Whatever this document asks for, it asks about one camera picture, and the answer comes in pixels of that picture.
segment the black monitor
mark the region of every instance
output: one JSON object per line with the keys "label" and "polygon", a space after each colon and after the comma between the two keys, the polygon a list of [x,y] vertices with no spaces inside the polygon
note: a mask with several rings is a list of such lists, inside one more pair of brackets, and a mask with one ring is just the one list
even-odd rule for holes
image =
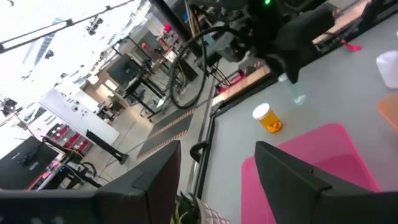
{"label": "black monitor", "polygon": [[142,67],[128,54],[124,54],[112,64],[107,72],[114,81],[122,85],[139,75],[142,72]]}
{"label": "black monitor", "polygon": [[21,141],[0,159],[0,189],[28,189],[58,155],[33,136]]}

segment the pink cloth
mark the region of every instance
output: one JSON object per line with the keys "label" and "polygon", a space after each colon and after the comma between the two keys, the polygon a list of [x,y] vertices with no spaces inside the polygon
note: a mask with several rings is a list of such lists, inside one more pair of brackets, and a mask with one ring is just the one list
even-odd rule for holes
{"label": "pink cloth", "polygon": [[[365,189],[380,191],[377,182],[340,124],[326,124],[277,146],[279,149]],[[275,224],[261,187],[254,157],[242,164],[242,224]]]}

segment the orange object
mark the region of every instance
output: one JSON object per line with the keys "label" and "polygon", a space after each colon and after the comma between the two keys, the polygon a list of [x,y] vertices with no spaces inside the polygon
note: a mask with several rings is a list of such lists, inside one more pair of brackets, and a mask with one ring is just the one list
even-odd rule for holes
{"label": "orange object", "polygon": [[381,99],[377,107],[380,114],[398,131],[398,92]]}
{"label": "orange object", "polygon": [[263,103],[254,109],[253,118],[258,120],[271,134],[277,133],[283,126],[279,118],[269,108],[268,103]]}

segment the floor mat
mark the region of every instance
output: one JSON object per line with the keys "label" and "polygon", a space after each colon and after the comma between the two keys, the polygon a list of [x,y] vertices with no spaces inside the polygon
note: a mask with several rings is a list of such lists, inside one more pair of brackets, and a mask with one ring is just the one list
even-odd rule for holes
{"label": "floor mat", "polygon": [[194,109],[177,110],[154,125],[137,159],[156,152],[188,132]]}

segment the white table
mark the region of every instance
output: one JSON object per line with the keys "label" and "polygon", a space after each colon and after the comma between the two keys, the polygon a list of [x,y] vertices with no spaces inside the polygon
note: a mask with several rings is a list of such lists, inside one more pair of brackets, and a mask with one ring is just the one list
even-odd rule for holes
{"label": "white table", "polygon": [[[377,110],[378,101],[393,92],[377,70],[376,57],[398,49],[398,15],[357,39],[363,47],[352,53],[341,47],[303,67],[297,88],[307,96],[297,106],[283,83],[245,99],[215,118],[215,131],[202,199],[240,223],[241,164],[254,155],[256,141],[278,145],[327,123],[340,123],[383,190],[398,190],[398,133]],[[283,121],[280,133],[269,134],[252,118],[267,102]]]}

